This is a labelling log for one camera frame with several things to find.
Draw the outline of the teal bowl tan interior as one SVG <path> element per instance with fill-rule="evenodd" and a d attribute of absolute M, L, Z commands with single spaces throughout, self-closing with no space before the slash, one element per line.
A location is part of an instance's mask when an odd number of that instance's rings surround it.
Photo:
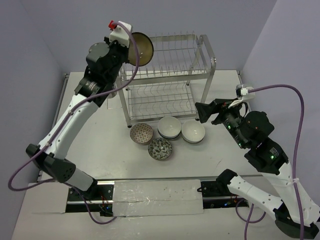
<path fill-rule="evenodd" d="M 135 40 L 139 53 L 139 66 L 147 65 L 153 58 L 154 46 L 151 39 L 142 32 L 133 32 L 132 36 Z M 136 54 L 132 41 L 130 40 L 130 47 L 128 51 L 128 63 L 136 66 Z"/>

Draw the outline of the white bowl top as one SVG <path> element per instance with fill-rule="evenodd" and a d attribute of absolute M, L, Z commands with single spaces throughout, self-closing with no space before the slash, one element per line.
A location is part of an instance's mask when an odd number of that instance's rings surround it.
<path fill-rule="evenodd" d="M 175 139 L 182 130 L 181 122 L 173 116 L 161 118 L 157 125 L 159 134 L 166 139 Z"/>

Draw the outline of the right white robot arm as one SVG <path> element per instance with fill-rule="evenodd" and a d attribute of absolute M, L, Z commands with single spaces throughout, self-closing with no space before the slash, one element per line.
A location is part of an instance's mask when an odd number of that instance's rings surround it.
<path fill-rule="evenodd" d="M 274 187 L 278 196 L 271 195 L 246 182 L 230 169 L 215 180 L 213 189 L 221 195 L 238 195 L 260 207 L 275 225 L 293 239 L 314 239 L 319 233 L 320 207 L 315 204 L 293 176 L 289 158 L 282 147 L 269 138 L 275 127 L 263 111 L 250 111 L 241 116 L 242 105 L 232 106 L 231 99 L 215 99 L 211 103 L 195 103 L 200 123 L 211 115 L 212 125 L 222 124 L 241 149 L 244 157 Z"/>

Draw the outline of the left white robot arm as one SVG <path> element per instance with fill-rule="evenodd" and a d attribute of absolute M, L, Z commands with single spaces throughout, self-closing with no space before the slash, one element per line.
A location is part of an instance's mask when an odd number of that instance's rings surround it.
<path fill-rule="evenodd" d="M 106 38 L 92 45 L 86 57 L 84 75 L 74 90 L 69 106 L 47 136 L 26 153 L 33 163 L 54 181 L 78 190 L 84 198 L 98 193 L 97 180 L 67 160 L 67 153 L 87 120 L 102 106 L 114 87 L 121 67 L 129 57 L 138 57 L 137 44 Z"/>

